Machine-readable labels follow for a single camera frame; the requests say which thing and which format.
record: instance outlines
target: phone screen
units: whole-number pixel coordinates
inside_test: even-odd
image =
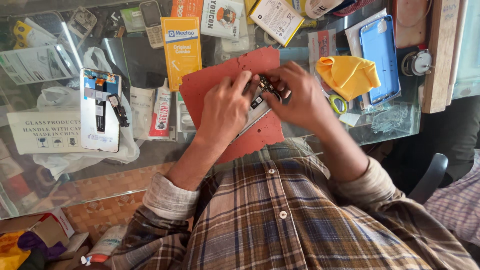
[[[160,25],[160,10],[158,4],[154,1],[142,3],[140,5],[142,16],[144,18],[146,27],[153,27]]]

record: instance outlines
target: red glue tube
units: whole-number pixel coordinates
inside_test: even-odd
[[[152,114],[152,125],[148,132],[149,139],[168,139],[168,117],[170,116],[171,92],[168,79],[156,91],[155,105]]]

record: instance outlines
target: man's right hand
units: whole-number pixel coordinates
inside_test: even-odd
[[[281,120],[295,124],[315,133],[318,128],[327,124],[328,120],[335,118],[327,99],[322,93],[320,85],[315,78],[293,61],[276,69],[265,72],[272,81],[280,81],[279,85],[287,85],[292,97],[287,105],[282,105],[270,93],[262,93],[268,105]]]

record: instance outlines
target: blue phone back cover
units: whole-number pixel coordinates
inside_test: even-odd
[[[379,33],[379,29],[385,26],[386,31]],[[363,57],[375,62],[378,78],[382,84],[369,92],[370,103],[377,105],[394,98],[400,92],[392,16],[387,15],[363,26],[359,35]]]

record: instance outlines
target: black chair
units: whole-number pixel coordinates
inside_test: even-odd
[[[407,195],[407,198],[413,199],[420,204],[424,204],[432,196],[435,189],[438,188],[448,165],[448,158],[443,154],[435,154],[430,162],[427,172],[420,179],[418,184]]]

